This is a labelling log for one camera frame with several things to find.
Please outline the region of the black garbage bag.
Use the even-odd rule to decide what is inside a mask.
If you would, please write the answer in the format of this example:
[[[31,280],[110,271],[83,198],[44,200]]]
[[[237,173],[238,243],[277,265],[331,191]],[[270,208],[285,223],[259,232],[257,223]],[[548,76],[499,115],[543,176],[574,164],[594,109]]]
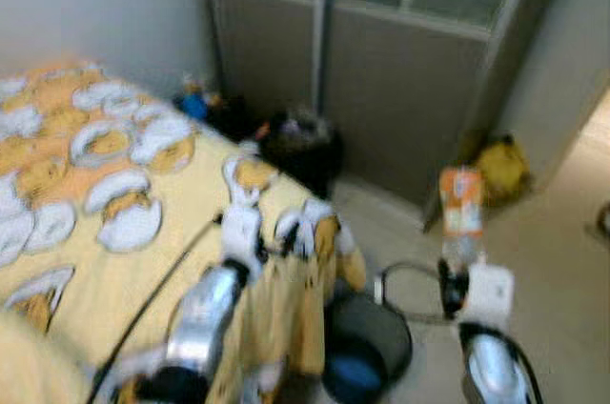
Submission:
[[[254,134],[263,159],[286,172],[322,199],[331,199],[343,169],[339,130],[312,111],[280,111]]]

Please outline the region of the grey partition door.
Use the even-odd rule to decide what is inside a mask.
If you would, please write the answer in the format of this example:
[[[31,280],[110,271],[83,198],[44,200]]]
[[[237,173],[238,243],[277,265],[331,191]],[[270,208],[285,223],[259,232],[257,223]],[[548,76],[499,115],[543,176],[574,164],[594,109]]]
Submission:
[[[550,0],[210,0],[218,81],[256,115],[309,109],[343,170],[438,208],[445,166],[492,133]]]

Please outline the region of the yellow bag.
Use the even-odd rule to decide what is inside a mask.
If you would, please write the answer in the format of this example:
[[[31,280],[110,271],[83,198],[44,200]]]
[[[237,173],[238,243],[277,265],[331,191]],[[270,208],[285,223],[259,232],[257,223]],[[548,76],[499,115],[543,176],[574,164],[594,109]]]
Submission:
[[[485,144],[476,157],[475,168],[482,177],[485,207],[504,207],[530,190],[530,164],[513,135],[501,135]]]

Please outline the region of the yellow cartoon print quilt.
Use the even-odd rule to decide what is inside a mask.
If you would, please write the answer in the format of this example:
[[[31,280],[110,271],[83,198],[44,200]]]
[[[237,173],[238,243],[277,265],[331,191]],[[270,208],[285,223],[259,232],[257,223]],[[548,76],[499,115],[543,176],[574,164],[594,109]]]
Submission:
[[[165,346],[179,300],[225,263],[219,218],[256,207],[262,263],[206,403],[270,403],[318,376],[324,308],[365,261],[332,205],[93,63],[0,73],[0,404],[86,404],[97,373]]]

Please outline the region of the small blue object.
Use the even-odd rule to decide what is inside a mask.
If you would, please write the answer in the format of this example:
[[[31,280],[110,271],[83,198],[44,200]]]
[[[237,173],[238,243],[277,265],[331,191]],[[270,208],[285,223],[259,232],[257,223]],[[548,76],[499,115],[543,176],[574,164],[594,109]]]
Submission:
[[[183,81],[183,91],[174,99],[179,111],[186,113],[196,121],[206,122],[210,113],[209,94],[199,82],[193,80]]]

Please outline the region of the orange label plastic bottle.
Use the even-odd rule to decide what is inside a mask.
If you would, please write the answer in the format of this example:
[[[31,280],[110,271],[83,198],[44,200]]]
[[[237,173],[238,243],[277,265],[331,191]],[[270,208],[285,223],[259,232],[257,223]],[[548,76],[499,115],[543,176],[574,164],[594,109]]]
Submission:
[[[482,173],[472,166],[450,166],[440,175],[443,243],[441,259],[452,270],[484,259]]]

